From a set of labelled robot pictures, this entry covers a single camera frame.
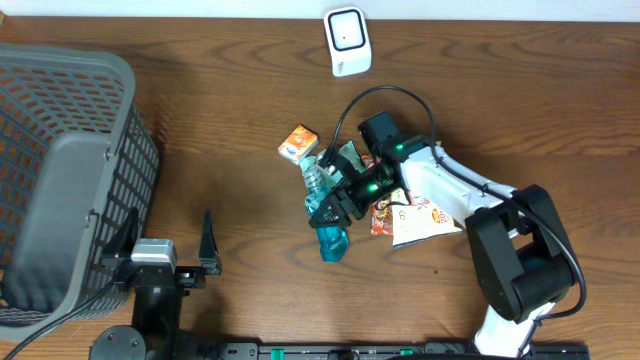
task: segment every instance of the white snack package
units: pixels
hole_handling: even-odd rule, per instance
[[[391,201],[407,203],[401,189],[391,194]],[[462,229],[455,226],[451,215],[439,206],[421,197],[413,197],[411,206],[392,206],[393,247],[401,247],[438,235],[455,234]]]

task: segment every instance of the white wall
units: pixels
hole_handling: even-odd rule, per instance
[[[640,0],[0,0],[7,15],[319,19],[360,7],[369,19],[640,21]]]

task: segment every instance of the basket mesh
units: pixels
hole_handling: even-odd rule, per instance
[[[117,165],[113,174],[107,174],[113,177],[106,206],[95,209],[99,220],[79,302],[110,280],[111,271],[98,265],[99,256],[129,207],[138,207],[140,231],[144,228],[159,156],[135,106],[122,103],[123,83],[121,74],[109,66],[3,57],[0,51],[0,281],[10,264],[48,146],[62,134],[110,137],[117,122],[126,122],[121,137],[111,145],[116,156],[108,161]],[[121,106],[129,108],[126,119],[117,116]],[[5,294],[0,298],[0,325],[34,324],[53,310],[12,308]],[[114,290],[77,318],[106,315],[124,300],[126,294]]]

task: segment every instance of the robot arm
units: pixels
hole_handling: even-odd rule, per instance
[[[489,303],[476,347],[484,355],[526,353],[535,319],[564,297],[575,283],[574,274],[549,234],[504,199],[460,175],[543,219],[573,254],[549,194],[536,185],[517,190],[494,183],[451,159],[428,139],[401,134],[387,113],[373,116],[358,129],[377,164],[358,174],[347,162],[329,159],[327,163],[343,171],[344,177],[312,216],[311,227],[349,226],[350,214],[364,217],[373,202],[397,188],[433,201],[466,228],[477,281]],[[439,161],[445,161],[449,170]],[[512,239],[530,233],[533,241],[516,250]]]

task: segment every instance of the black power cord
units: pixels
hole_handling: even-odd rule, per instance
[[[5,356],[4,360],[13,359],[16,355],[18,355],[18,353],[20,351],[22,351],[22,349],[27,347],[27,345],[32,343],[34,340],[36,340],[40,336],[46,334],[49,330],[55,328],[56,326],[62,324],[63,322],[65,322],[65,321],[73,318],[74,316],[78,315],[78,313],[80,313],[82,310],[84,310],[84,309],[88,308],[89,306],[93,305],[96,301],[98,301],[100,298],[105,296],[109,292],[109,290],[111,290],[113,285],[114,285],[114,281],[111,280],[102,289],[100,289],[97,293],[95,293],[92,297],[90,297],[87,301],[85,301],[81,305],[77,306],[73,310],[69,311],[68,313],[62,315],[61,317],[57,318],[56,320],[48,323],[47,325],[42,327],[40,330],[38,330],[38,331],[34,332],[33,334],[29,335],[26,339],[22,340],[22,342],[20,344],[18,344],[15,348],[13,348],[13,350],[11,350],[11,352],[9,354],[7,354],[7,356]]]
[[[349,103],[349,105],[347,106],[347,108],[344,110],[344,112],[342,113],[342,116],[340,117],[340,120],[338,121],[338,126],[336,127],[336,132],[333,135],[333,141],[331,142],[331,145],[329,146],[329,149],[327,149],[327,155],[329,156],[324,156],[322,160],[325,160],[325,163],[320,163],[321,166],[325,166],[327,165],[327,162],[329,161],[329,159],[331,158],[330,155],[332,155],[335,152],[335,147],[336,147],[336,142],[338,140],[338,135],[340,134],[340,130],[342,129],[342,124],[344,123],[345,118],[347,117],[347,114],[349,113],[349,110],[351,110],[351,108],[363,97],[365,97],[366,95],[378,91],[378,90],[394,90],[394,91],[399,91],[401,93],[407,94],[410,97],[412,97],[413,99],[415,99],[416,101],[418,101],[420,103],[420,105],[422,105],[422,107],[425,109],[425,111],[427,112],[427,115],[429,117],[429,124],[431,127],[431,131],[429,132],[429,142],[430,142],[430,147],[431,147],[431,154],[433,155],[433,158],[436,159],[436,163],[438,164],[438,166],[442,166],[443,169],[445,169],[446,171],[448,171],[451,175],[457,177],[458,179],[468,183],[469,185],[477,188],[478,190],[483,191],[484,193],[487,193],[491,196],[494,196],[500,200],[502,200],[503,202],[505,202],[506,204],[509,204],[509,206],[513,207],[515,210],[517,210],[518,212],[520,212],[522,215],[524,215],[524,217],[528,218],[529,220],[531,220],[533,223],[535,223],[540,229],[542,229],[542,231],[546,232],[547,234],[549,234],[551,236],[551,238],[553,239],[553,241],[558,245],[558,247],[560,248],[560,251],[562,252],[562,255],[565,257],[565,259],[567,260],[567,262],[569,263],[569,267],[571,267],[571,270],[573,272],[573,275],[576,279],[576,282],[578,283],[578,286],[580,288],[580,298],[578,299],[578,302],[576,303],[576,305],[574,307],[572,307],[569,310],[565,310],[565,311],[560,311],[557,313],[552,313],[552,314],[544,314],[544,315],[539,315],[538,317],[536,317],[534,319],[534,324],[531,328],[531,331],[529,331],[529,334],[527,335],[527,338],[525,339],[525,342],[522,344],[521,346],[521,352],[524,348],[526,348],[526,346],[529,344],[530,340],[533,338],[533,333],[535,332],[535,329],[541,325],[542,320],[547,320],[547,319],[559,319],[559,318],[563,318],[563,317],[567,317],[570,315],[573,315],[575,313],[577,313],[578,311],[580,311],[580,309],[582,309],[582,307],[584,306],[585,302],[587,301],[587,284],[584,280],[584,275],[582,274],[582,269],[580,268],[580,265],[578,264],[578,260],[575,258],[574,255],[571,254],[571,252],[569,252],[569,249],[567,249],[567,247],[564,245],[564,243],[560,240],[560,237],[558,236],[558,234],[555,233],[555,231],[553,231],[547,224],[546,222],[540,218],[538,215],[532,213],[531,211],[529,211],[527,208],[525,208],[524,206],[518,204],[517,202],[515,202],[513,199],[510,199],[500,193],[497,193],[496,191],[492,190],[489,187],[489,184],[479,184],[471,179],[469,179],[468,177],[460,174],[459,172],[455,171],[454,169],[452,169],[451,167],[449,167],[445,162],[444,159],[442,157],[439,157],[436,153],[436,119],[433,115],[433,112],[431,111],[431,108],[429,107],[429,105],[427,105],[427,103],[422,100],[418,95],[416,95],[415,93],[413,93],[410,90],[407,90],[403,87],[400,86],[395,86],[395,85],[380,85],[380,86],[375,86],[372,87],[370,89],[367,89],[365,91],[363,91],[362,93],[360,93],[360,95],[356,96],[355,99],[353,99],[351,101],[351,103]]]

